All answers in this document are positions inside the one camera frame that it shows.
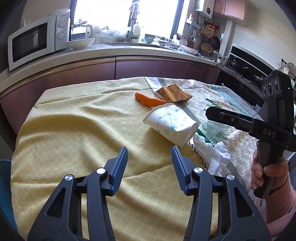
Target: blue chair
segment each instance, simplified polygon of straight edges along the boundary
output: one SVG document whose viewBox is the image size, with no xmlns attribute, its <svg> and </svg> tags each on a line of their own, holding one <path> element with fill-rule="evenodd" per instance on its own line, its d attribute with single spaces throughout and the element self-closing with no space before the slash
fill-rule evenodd
<svg viewBox="0 0 296 241">
<path fill-rule="evenodd" d="M 0 207 L 11 225 L 17 230 L 11 204 L 11 161 L 0 160 Z"/>
</svg>

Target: upper cabinet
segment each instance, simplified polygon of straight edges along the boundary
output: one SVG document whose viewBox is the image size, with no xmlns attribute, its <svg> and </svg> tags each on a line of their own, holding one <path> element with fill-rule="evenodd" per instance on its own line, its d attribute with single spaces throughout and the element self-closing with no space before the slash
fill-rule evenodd
<svg viewBox="0 0 296 241">
<path fill-rule="evenodd" d="M 228 19 L 244 20 L 246 0 L 215 0 L 214 13 L 221 14 Z"/>
</svg>

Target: human hand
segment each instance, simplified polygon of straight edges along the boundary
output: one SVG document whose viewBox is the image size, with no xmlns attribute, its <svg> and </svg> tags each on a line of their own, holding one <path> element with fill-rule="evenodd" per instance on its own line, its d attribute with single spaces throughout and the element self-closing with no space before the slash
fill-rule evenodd
<svg viewBox="0 0 296 241">
<path fill-rule="evenodd" d="M 283 186 L 288 178 L 288 164 L 282 156 L 277 163 L 262 167 L 258 162 L 257 149 L 253 154 L 253 162 L 251 167 L 251 185 L 254 189 L 263 185 L 263 173 L 269 177 L 276 177 L 271 190 L 276 190 Z"/>
</svg>

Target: yellow tablecloth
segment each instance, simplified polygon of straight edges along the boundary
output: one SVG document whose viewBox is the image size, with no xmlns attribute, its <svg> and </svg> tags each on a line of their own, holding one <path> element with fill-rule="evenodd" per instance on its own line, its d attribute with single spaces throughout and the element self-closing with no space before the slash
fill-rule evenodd
<svg viewBox="0 0 296 241">
<path fill-rule="evenodd" d="M 40 97 L 18 134 L 12 158 L 12 205 L 23 238 L 65 175 L 89 175 L 126 146 L 120 189 L 107 198 L 116 240 L 183 239 L 192 197 L 178 185 L 170 157 L 173 144 L 142 122 L 149 108 L 135 100 L 136 91 L 153 95 L 137 77 L 59 87 Z M 204 166 L 191 145 L 180 151 Z M 85 197 L 82 201 L 88 238 Z"/>
</svg>

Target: carrot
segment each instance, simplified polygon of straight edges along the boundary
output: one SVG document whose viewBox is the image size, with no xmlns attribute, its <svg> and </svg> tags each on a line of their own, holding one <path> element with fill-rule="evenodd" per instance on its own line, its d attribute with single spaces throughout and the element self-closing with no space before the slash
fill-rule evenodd
<svg viewBox="0 0 296 241">
<path fill-rule="evenodd" d="M 160 99 L 157 99 L 154 97 L 149 97 L 149 96 L 147 96 L 143 93 L 140 93 L 140 92 L 135 93 L 135 98 L 148 107 L 155 107 L 158 105 L 165 104 L 164 100 L 160 100 Z"/>
</svg>

